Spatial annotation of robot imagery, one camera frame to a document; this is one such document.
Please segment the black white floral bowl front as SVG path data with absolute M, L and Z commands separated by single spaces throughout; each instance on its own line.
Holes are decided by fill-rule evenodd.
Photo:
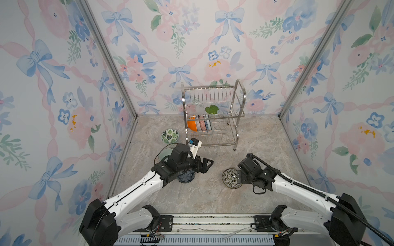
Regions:
M 235 168 L 228 168 L 222 173 L 223 184 L 230 189 L 238 189 L 242 183 L 238 180 L 238 172 Z

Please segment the black white floral bowl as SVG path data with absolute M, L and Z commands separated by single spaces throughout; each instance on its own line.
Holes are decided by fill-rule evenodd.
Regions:
M 199 121 L 201 131 L 207 131 L 204 120 Z
M 235 168 L 228 168 L 222 173 L 223 184 L 230 189 L 238 189 L 242 183 L 238 180 L 238 172 Z

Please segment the white bowl orange outside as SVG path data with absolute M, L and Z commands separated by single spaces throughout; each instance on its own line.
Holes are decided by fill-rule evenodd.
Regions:
M 195 121 L 196 117 L 193 115 L 187 120 L 188 128 L 193 132 L 198 132 L 197 123 Z

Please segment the blue white patterned plate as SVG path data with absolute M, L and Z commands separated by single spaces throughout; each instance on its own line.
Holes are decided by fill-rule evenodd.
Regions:
M 207 131 L 211 131 L 212 130 L 212 126 L 211 126 L 210 120 L 205 120 L 204 124 L 205 124 L 205 128 L 206 128 Z

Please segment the stainless steel dish rack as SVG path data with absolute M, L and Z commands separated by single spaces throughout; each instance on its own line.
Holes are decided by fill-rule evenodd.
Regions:
M 182 86 L 183 119 L 186 141 L 196 138 L 202 147 L 227 147 L 239 144 L 239 124 L 245 116 L 246 90 L 241 81 L 222 80 L 209 86 Z

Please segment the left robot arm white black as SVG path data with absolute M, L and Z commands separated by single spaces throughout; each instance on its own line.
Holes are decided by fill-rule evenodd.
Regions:
M 92 201 L 79 228 L 90 246 L 112 246 L 119 237 L 138 230 L 150 233 L 159 228 L 160 213 L 151 205 L 132 209 L 151 194 L 161 190 L 180 175 L 193 171 L 207 173 L 214 161 L 201 158 L 197 152 L 201 142 L 176 144 L 169 156 L 155 163 L 151 170 L 125 191 L 105 201 Z

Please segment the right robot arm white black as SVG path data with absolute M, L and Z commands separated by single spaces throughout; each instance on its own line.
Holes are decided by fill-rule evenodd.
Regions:
M 311 212 L 278 205 L 262 225 L 275 231 L 305 229 L 329 236 L 340 246 L 361 246 L 366 231 L 366 218 L 356 200 L 348 195 L 322 192 L 296 181 L 280 170 L 248 154 L 238 164 L 237 180 L 259 188 L 259 194 L 272 191 L 286 195 L 312 209 Z

